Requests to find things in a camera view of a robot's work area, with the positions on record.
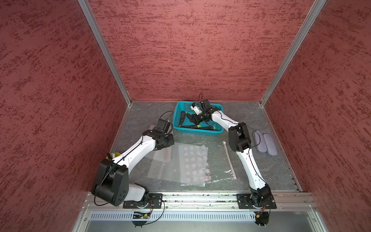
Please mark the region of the clear zip-top bag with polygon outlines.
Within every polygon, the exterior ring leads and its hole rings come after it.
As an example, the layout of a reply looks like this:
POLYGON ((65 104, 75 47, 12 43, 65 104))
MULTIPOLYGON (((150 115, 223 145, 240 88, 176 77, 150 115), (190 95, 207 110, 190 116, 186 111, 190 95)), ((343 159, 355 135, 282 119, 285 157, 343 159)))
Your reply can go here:
POLYGON ((146 158, 151 160, 151 164, 147 177, 157 180, 180 182, 181 168, 179 150, 181 145, 181 143, 175 143, 171 147, 148 153, 146 158))

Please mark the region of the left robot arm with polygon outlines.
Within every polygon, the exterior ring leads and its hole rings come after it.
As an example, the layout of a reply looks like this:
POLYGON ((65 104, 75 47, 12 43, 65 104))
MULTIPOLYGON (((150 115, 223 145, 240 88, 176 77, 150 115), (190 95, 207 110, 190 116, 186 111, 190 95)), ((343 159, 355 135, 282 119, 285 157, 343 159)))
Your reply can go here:
POLYGON ((141 138, 123 154, 100 162, 91 193, 95 198, 113 206, 127 201, 146 205, 149 201, 149 190, 142 185, 131 184, 130 172, 148 153, 172 145, 172 133, 160 133, 155 130, 143 132, 141 138))

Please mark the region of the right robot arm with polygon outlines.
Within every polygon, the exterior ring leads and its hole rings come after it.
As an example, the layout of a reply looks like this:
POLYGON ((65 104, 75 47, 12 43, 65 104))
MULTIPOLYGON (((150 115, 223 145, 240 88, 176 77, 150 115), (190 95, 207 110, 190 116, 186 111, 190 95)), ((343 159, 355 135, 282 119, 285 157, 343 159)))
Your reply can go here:
POLYGON ((232 120, 216 107, 201 109, 199 106, 193 104, 190 108, 202 120, 212 120, 228 131, 229 146, 240 158, 248 177, 251 191, 250 202, 253 207, 262 209, 270 204, 273 200, 273 195, 254 159, 248 126, 243 122, 232 120))

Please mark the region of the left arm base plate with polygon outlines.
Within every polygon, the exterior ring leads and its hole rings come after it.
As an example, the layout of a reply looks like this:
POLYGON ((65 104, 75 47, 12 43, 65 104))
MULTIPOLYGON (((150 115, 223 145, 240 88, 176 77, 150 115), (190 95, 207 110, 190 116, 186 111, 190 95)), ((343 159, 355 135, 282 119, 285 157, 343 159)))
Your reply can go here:
POLYGON ((124 201, 124 209, 161 209, 164 206, 162 202, 163 194, 161 193, 149 193, 144 196, 142 201, 124 201))

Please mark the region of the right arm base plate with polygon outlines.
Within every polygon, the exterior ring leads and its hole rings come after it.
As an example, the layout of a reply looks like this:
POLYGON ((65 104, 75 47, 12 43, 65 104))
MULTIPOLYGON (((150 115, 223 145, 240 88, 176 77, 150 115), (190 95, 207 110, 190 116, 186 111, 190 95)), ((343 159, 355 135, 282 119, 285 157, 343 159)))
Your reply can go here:
POLYGON ((272 194, 258 196, 256 193, 249 194, 237 194, 237 204, 239 209, 276 209, 277 205, 275 203, 272 194))

